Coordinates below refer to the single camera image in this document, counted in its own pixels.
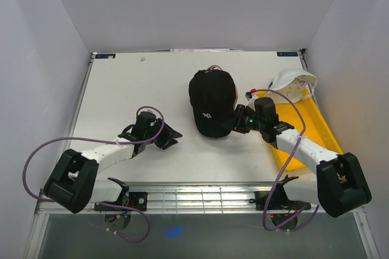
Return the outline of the black cap white logo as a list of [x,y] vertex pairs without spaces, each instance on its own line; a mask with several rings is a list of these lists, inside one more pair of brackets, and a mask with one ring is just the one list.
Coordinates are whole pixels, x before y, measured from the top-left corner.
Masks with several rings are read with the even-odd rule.
[[200,70],[188,85],[197,130],[205,137],[219,139],[230,134],[222,124],[234,113],[235,82],[226,71]]

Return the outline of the pink cap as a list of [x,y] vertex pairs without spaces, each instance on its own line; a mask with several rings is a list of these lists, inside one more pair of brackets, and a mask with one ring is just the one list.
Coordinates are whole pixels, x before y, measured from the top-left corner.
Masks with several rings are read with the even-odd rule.
[[212,70],[219,70],[219,71],[222,71],[222,67],[218,66],[218,65],[212,65],[210,67],[207,68],[208,71],[212,71]]

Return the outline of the beige cap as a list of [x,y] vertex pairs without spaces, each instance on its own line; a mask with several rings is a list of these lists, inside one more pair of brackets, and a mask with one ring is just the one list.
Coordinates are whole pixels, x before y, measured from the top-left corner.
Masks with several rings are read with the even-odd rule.
[[238,99],[239,99],[238,90],[237,90],[236,85],[234,85],[234,92],[235,92],[234,106],[236,106]]

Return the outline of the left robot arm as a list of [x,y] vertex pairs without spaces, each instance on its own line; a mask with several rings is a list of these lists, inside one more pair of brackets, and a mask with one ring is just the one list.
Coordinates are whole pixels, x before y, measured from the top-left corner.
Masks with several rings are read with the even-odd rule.
[[161,150],[178,143],[182,134],[156,117],[142,111],[136,122],[127,126],[113,142],[92,150],[62,153],[44,188],[45,196],[72,213],[89,203],[107,203],[116,210],[129,205],[129,186],[117,178],[98,178],[106,169],[142,153],[147,145]]

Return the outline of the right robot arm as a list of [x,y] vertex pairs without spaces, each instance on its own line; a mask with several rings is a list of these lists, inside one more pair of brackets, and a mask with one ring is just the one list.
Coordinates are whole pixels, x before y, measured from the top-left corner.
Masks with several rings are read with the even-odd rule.
[[238,105],[233,115],[233,130],[258,131],[276,150],[289,154],[305,165],[314,179],[277,176],[266,196],[265,207],[272,202],[288,209],[297,202],[315,204],[331,217],[339,217],[372,200],[372,194],[358,158],[352,153],[337,153],[303,137],[301,132],[281,121],[273,100],[261,97],[255,107]]

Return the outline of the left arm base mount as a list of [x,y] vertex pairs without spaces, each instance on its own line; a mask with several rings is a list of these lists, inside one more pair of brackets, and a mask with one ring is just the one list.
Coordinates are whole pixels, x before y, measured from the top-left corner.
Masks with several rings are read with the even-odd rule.
[[147,209],[148,202],[148,193],[147,192],[128,192],[122,197],[119,197],[118,200],[114,202],[106,202],[107,204],[116,205],[116,207],[110,207],[101,204],[95,204],[95,211],[119,211],[124,210],[119,208],[119,206],[131,207],[140,211],[145,211]]

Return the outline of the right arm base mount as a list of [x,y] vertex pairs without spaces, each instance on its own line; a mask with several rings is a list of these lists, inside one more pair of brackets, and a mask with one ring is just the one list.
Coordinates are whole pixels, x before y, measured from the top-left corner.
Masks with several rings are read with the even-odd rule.
[[[255,204],[256,210],[264,210],[265,202],[269,192],[255,191],[254,198],[248,200],[249,203]],[[306,208],[311,209],[311,204],[303,201],[292,201],[285,194],[274,193],[270,199],[268,210],[299,210],[306,205]]]

